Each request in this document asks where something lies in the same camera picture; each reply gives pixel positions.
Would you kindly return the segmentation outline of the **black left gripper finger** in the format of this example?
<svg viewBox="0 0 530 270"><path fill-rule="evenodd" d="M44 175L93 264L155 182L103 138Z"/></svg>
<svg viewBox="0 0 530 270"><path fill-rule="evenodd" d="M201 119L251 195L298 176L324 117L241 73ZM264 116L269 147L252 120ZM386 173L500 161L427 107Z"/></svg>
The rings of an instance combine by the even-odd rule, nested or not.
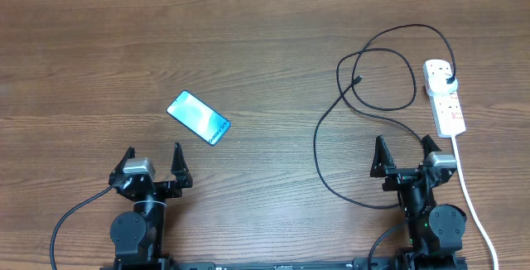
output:
<svg viewBox="0 0 530 270"><path fill-rule="evenodd" d="M191 181L191 174L186 165L182 147L178 142L174 145L171 174L176 177L177 181Z"/></svg>
<svg viewBox="0 0 530 270"><path fill-rule="evenodd" d="M129 147L127 151L125 152L123 158L114 168L113 173L117 175L122 175L124 173L123 169L125 167L126 162L128 161L128 159L132 159L134 157L135 157L135 149L133 147Z"/></svg>

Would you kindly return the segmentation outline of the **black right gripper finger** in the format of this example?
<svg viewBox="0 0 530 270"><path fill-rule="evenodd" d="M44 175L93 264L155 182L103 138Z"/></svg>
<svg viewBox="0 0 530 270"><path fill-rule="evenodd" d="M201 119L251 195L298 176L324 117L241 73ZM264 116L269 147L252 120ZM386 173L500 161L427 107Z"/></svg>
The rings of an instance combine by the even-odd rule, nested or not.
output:
<svg viewBox="0 0 530 270"><path fill-rule="evenodd" d="M370 170L371 177L385 177L396 170L393 157L383 135L376 137L373 163Z"/></svg>
<svg viewBox="0 0 530 270"><path fill-rule="evenodd" d="M436 145L430 135L426 135L421 139L423 156L427 158L431 152L440 152L441 149Z"/></svg>

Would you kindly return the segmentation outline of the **blue screen Galaxy smartphone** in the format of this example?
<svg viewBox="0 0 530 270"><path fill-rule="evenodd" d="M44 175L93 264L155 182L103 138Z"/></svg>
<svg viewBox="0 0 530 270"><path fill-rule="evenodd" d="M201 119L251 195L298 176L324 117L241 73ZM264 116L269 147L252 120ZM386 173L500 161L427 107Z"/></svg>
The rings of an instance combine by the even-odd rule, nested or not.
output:
<svg viewBox="0 0 530 270"><path fill-rule="evenodd" d="M166 112L210 146L215 146L231 127L227 118L187 90L173 100Z"/></svg>

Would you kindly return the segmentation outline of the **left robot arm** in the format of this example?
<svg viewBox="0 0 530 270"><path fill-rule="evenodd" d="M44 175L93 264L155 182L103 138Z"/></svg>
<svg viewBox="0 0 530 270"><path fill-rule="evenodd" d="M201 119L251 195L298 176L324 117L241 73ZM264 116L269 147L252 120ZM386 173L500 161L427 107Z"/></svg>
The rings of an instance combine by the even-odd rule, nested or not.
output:
<svg viewBox="0 0 530 270"><path fill-rule="evenodd" d="M182 197L193 186L180 143L174 146L170 181L156 181L155 168L147 158L136 158L130 147L109 175L109 185L133 203L131 211L118 215L109 235L115 247L114 269L177 269L175 259L163 252L166 201Z"/></svg>

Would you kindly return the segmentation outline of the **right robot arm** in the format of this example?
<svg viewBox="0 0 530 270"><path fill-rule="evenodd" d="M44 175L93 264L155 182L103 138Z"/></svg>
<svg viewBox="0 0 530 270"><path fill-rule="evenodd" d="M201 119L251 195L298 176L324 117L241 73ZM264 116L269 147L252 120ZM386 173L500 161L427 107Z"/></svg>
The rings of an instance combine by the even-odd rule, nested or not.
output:
<svg viewBox="0 0 530 270"><path fill-rule="evenodd" d="M382 136L376 137L371 177L384 179L382 189L395 191L398 206L405 215L398 224L382 234L370 249L367 268L378 269L466 269L462 249L467 215L455 205L438 205L433 190L445 184L457 171L455 156L442 152L430 136L422 139L424 159L414 168L395 165ZM406 227L409 248L401 248L391 258L375 262L377 246L396 230Z"/></svg>

